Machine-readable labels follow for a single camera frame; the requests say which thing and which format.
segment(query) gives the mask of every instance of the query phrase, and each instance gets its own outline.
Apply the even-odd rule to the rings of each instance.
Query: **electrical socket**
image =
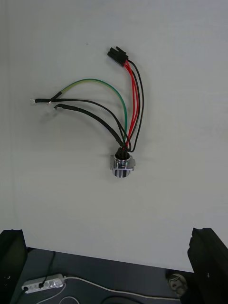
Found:
[[[44,279],[45,277],[41,277],[39,279],[26,281],[21,288],[24,289],[27,287],[28,290],[25,293],[31,294],[37,291],[63,287],[64,278],[61,274],[48,276],[45,280],[44,287],[39,288],[39,284],[43,283]]]

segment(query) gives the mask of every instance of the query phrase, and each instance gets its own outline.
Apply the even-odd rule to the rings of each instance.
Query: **wire connector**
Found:
[[[122,67],[128,59],[126,52],[121,50],[119,47],[116,47],[116,49],[114,49],[113,47],[110,48],[110,50],[108,51],[108,56],[111,57],[115,62],[120,64]]]

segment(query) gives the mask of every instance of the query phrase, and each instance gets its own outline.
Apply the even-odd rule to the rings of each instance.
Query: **wire harness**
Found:
[[[127,109],[122,96],[113,86],[111,86],[109,83],[103,80],[99,80],[95,78],[85,78],[85,79],[77,80],[69,84],[65,88],[63,88],[52,98],[44,98],[44,99],[38,98],[32,101],[35,104],[46,103],[50,105],[52,103],[58,103],[57,105],[54,106],[56,110],[58,108],[62,108],[65,110],[77,111],[90,116],[91,118],[97,120],[100,124],[102,124],[115,138],[115,140],[118,142],[120,146],[117,153],[111,155],[110,168],[116,177],[122,178],[128,176],[134,170],[135,167],[135,160],[132,158],[132,155],[130,153],[135,151],[139,133],[141,130],[141,125],[143,121],[143,112],[144,112],[144,91],[143,91],[143,83],[141,80],[139,70],[135,65],[135,63],[128,59],[126,52],[121,50],[119,47],[116,47],[116,49],[110,48],[108,52],[108,56],[111,59],[113,59],[115,62],[120,64],[122,67],[124,67],[131,79],[133,105],[132,105],[132,117],[131,117],[131,121],[129,122],[130,124],[129,129],[128,129]],[[107,107],[99,103],[87,99],[59,98],[62,94],[66,93],[71,88],[85,82],[94,82],[94,83],[102,84],[108,87],[109,89],[111,89],[118,96],[123,106],[124,126],[121,124],[120,120],[115,116],[115,114],[111,110],[109,110]],[[80,104],[90,103],[100,107],[101,109],[107,111],[114,118],[118,127],[118,132],[115,131],[106,121],[101,119],[98,115],[95,115],[92,112],[85,110],[81,107],[63,104],[62,102],[79,102]]]

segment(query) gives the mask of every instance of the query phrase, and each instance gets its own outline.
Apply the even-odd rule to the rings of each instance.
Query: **red wire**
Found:
[[[131,134],[132,134],[132,131],[133,131],[138,113],[139,113],[139,97],[138,97],[138,92],[137,92],[135,79],[133,77],[132,69],[131,69],[131,66],[130,66],[129,62],[126,61],[124,66],[127,69],[128,73],[130,74],[131,80],[132,80],[133,113],[132,113],[132,120],[131,120],[131,124],[130,124],[130,129],[129,129],[129,133],[128,133],[128,136],[130,137]],[[135,95],[136,95],[136,113],[135,113]]]

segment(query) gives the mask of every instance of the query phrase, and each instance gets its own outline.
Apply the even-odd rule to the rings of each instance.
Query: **wire bundle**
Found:
[[[125,152],[133,152],[135,150],[135,147],[136,147],[136,144],[137,144],[137,140],[138,140],[138,136],[139,136],[139,133],[140,133],[142,120],[143,120],[142,117],[143,117],[143,111],[144,111],[144,92],[143,92],[143,84],[142,84],[142,80],[141,80],[139,70],[137,69],[136,65],[132,61],[128,60],[128,56],[126,56],[126,58],[125,58],[126,60],[124,60],[123,64],[121,64],[121,65],[123,67],[125,67],[125,69],[127,70],[127,72],[129,73],[129,75],[131,77],[132,98],[133,98],[133,113],[132,113],[132,119],[131,119],[131,123],[130,123],[130,127],[129,127],[128,132],[127,132],[127,125],[128,125],[127,110],[126,110],[126,105],[125,105],[125,102],[124,102],[123,98],[121,97],[120,93],[113,86],[111,86],[107,82],[99,80],[99,79],[86,78],[86,79],[75,81],[75,82],[71,83],[70,85],[66,86],[61,91],[59,91],[52,98],[50,98],[50,99],[35,99],[35,103],[49,103],[49,104],[51,104],[51,103],[56,103],[56,102],[77,101],[77,102],[90,103],[90,104],[94,104],[96,106],[99,106],[99,107],[103,108],[104,110],[106,110],[115,119],[121,137],[119,136],[119,134],[113,128],[111,128],[111,126],[107,122],[105,122],[99,116],[91,113],[88,110],[84,110],[84,109],[79,108],[79,107],[66,105],[66,104],[62,104],[62,103],[57,104],[55,106],[55,109],[60,107],[60,108],[71,110],[71,111],[81,112],[81,113],[84,113],[85,115],[88,115],[88,116],[94,118],[99,123],[101,123],[112,134],[112,136],[116,139],[116,141],[119,143],[120,147]],[[96,102],[91,101],[91,100],[86,100],[86,99],[59,98],[63,93],[67,92],[69,89],[73,88],[74,86],[76,86],[80,83],[84,83],[84,82],[100,83],[102,85],[107,86],[113,92],[115,92],[117,94],[117,96],[120,99],[120,101],[122,103],[122,106],[123,106],[124,127],[122,126],[122,124],[120,123],[118,118],[114,115],[114,113],[111,110],[109,110],[108,108],[106,108],[105,106],[103,106],[99,103],[96,103]],[[136,137],[135,137],[134,145],[132,146],[131,139],[136,132],[137,125],[138,125],[138,131],[137,131],[137,134],[136,134]]]

